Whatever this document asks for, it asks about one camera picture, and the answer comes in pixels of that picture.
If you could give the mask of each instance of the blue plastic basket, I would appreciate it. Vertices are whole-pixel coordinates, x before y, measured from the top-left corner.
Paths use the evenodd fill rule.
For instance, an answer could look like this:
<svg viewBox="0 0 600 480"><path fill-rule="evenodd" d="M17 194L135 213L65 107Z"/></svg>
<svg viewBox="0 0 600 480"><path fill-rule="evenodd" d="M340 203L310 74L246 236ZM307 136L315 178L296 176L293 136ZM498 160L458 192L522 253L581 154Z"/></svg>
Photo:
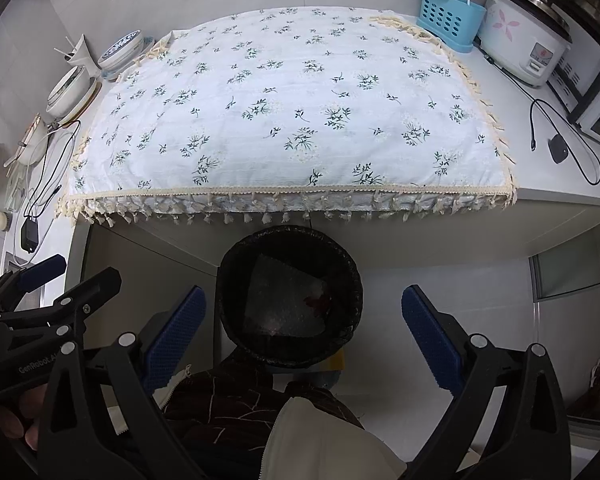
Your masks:
<svg viewBox="0 0 600 480"><path fill-rule="evenodd" d="M416 24L433 32L456 52L471 52L484 17L483 6L466 0L422 0Z"/></svg>

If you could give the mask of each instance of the white floral tablecloth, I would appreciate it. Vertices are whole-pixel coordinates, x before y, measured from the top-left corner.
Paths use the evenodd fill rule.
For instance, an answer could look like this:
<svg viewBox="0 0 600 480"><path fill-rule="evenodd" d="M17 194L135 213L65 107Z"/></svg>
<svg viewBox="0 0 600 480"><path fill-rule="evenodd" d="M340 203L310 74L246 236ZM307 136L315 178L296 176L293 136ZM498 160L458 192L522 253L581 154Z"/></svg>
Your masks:
<svg viewBox="0 0 600 480"><path fill-rule="evenodd" d="M256 10L171 33L102 101L59 212L406 219L511 202L506 144L477 85L394 16Z"/></svg>

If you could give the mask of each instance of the rice cooker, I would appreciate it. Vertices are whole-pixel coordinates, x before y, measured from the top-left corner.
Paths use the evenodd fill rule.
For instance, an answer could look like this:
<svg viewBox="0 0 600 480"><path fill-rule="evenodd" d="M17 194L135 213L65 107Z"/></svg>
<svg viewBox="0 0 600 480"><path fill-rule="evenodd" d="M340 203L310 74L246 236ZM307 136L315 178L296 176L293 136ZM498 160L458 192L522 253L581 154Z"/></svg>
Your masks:
<svg viewBox="0 0 600 480"><path fill-rule="evenodd" d="M522 81L546 83L570 48L569 25L546 0L487 0L486 7L482 49Z"/></svg>

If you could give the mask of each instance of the black trash bag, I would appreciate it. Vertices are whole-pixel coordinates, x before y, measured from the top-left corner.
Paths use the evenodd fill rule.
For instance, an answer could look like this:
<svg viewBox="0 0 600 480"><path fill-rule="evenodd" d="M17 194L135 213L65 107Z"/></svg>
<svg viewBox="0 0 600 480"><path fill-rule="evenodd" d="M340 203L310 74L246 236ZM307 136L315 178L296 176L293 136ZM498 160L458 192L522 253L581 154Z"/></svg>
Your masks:
<svg viewBox="0 0 600 480"><path fill-rule="evenodd" d="M247 236L218 269L216 306L229 339L253 358L307 368L335 354L362 314L362 282L325 234L276 226Z"/></svg>

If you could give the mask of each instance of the pink flower decal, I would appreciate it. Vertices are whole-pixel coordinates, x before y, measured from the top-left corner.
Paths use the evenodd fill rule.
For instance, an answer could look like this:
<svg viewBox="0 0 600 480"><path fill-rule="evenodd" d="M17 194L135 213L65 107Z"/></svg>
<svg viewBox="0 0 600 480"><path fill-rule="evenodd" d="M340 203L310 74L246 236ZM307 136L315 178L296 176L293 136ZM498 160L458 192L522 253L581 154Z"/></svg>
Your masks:
<svg viewBox="0 0 600 480"><path fill-rule="evenodd" d="M513 35L511 34L511 31L509 30L509 27L517 27L520 25L520 22L509 22L507 23L507 19L504 16L504 12L502 12L502 9L500 9L500 21L496 22L493 24L493 28L503 28L504 27L504 34L507 38L509 38L509 41L513 41Z"/></svg>

